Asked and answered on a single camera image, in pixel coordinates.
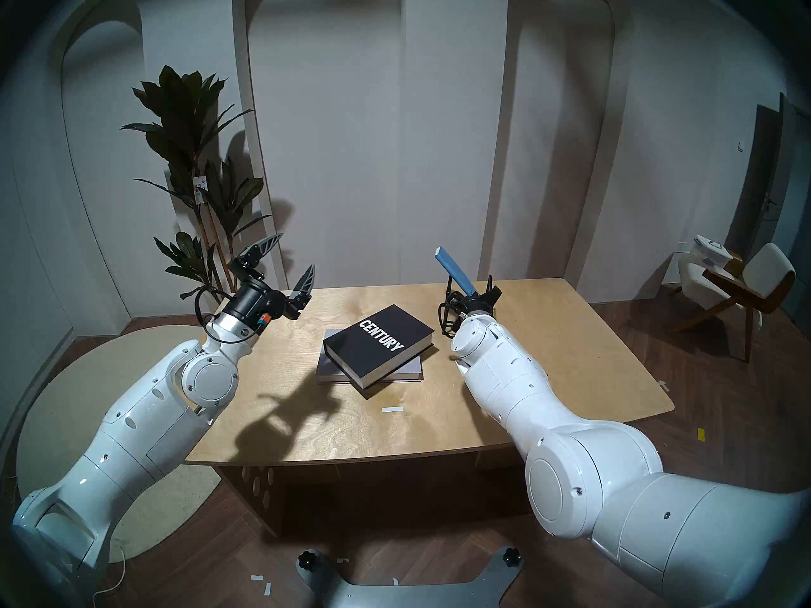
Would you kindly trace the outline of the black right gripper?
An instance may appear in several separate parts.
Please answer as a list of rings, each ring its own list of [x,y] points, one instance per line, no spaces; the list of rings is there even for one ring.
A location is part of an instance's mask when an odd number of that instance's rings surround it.
[[[495,317],[495,303],[501,297],[498,286],[488,285],[484,294],[478,294],[475,288],[462,288],[465,297],[457,301],[457,315],[466,318],[471,314],[487,314]]]

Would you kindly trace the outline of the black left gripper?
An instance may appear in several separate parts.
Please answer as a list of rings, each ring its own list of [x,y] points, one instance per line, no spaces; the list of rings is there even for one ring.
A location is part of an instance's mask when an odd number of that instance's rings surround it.
[[[259,322],[268,315],[270,320],[285,317],[297,320],[311,300],[316,265],[311,264],[302,274],[290,295],[271,288],[255,270],[260,261],[278,244],[284,233],[274,233],[247,246],[229,262],[229,268],[240,282],[238,292],[227,303],[227,314],[249,329],[259,329]]]

